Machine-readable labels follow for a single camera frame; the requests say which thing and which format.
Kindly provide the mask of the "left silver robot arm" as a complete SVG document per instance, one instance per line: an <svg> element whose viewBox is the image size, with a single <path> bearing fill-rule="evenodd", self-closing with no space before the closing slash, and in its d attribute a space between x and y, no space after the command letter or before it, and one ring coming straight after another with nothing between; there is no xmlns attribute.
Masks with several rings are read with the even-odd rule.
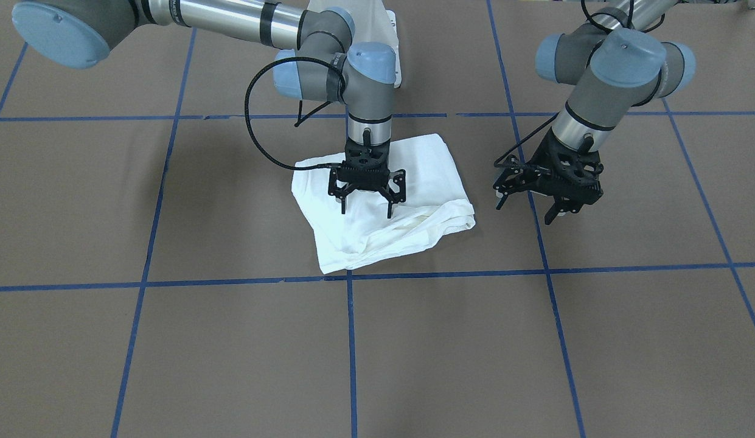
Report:
<svg viewBox="0 0 755 438"><path fill-rule="evenodd" d="M533 156L520 161L511 151L494 163L493 184L502 208L508 196L536 192L553 205L544 217L576 214L602 197L600 148L625 114L686 87L697 59L692 49L652 36L675 2L619 1L596 12L581 9L585 22L573 33L547 36L535 55L539 77L574 87L564 107L541 128Z"/></svg>

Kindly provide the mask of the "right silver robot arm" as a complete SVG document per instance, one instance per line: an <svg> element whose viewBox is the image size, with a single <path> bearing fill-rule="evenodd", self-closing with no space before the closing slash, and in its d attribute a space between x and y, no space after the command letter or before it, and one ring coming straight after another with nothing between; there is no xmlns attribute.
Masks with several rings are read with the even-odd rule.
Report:
<svg viewBox="0 0 755 438"><path fill-rule="evenodd" d="M142 27L177 25L206 37L255 43L268 60L246 90L249 115L253 88L271 73L280 95L316 102L319 110L346 106L344 157L336 162L295 165L296 171L326 169L328 189L342 207L355 191L377 192L388 215L407 200L407 174L389 169L394 89L400 83L393 16L380 1L311 1L307 9L281 1L18 1L11 22L42 56L71 69L104 61Z"/></svg>

